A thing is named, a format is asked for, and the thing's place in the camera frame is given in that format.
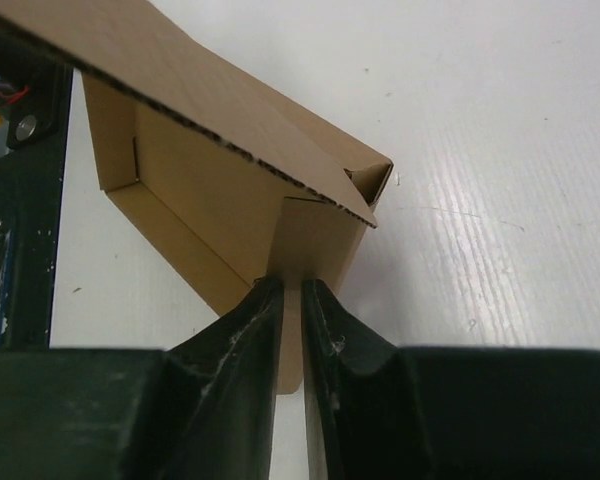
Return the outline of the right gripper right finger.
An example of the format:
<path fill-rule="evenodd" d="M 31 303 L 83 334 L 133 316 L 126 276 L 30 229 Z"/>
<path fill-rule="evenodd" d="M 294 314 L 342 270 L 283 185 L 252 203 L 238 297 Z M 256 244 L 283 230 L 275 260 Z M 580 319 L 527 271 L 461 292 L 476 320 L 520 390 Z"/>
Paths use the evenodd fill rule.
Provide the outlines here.
<path fill-rule="evenodd" d="M 302 285 L 313 479 L 600 479 L 600 351 L 397 347 Z"/>

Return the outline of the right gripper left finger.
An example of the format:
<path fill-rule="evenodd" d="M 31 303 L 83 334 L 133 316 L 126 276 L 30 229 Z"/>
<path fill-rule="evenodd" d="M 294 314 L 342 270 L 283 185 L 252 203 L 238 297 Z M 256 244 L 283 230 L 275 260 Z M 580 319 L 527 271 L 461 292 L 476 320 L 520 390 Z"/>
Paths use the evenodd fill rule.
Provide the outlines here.
<path fill-rule="evenodd" d="M 265 479 L 284 288 L 175 348 L 0 351 L 0 479 Z"/>

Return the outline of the brown cardboard paper box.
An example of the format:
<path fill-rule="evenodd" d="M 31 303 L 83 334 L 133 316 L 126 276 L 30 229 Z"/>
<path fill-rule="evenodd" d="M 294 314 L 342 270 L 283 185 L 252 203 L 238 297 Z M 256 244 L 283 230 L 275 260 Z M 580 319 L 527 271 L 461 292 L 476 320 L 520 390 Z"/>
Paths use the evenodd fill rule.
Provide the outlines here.
<path fill-rule="evenodd" d="M 81 72 L 100 188 L 216 314 L 268 274 L 340 288 L 389 158 L 147 1 L 0 1 L 0 33 Z"/>

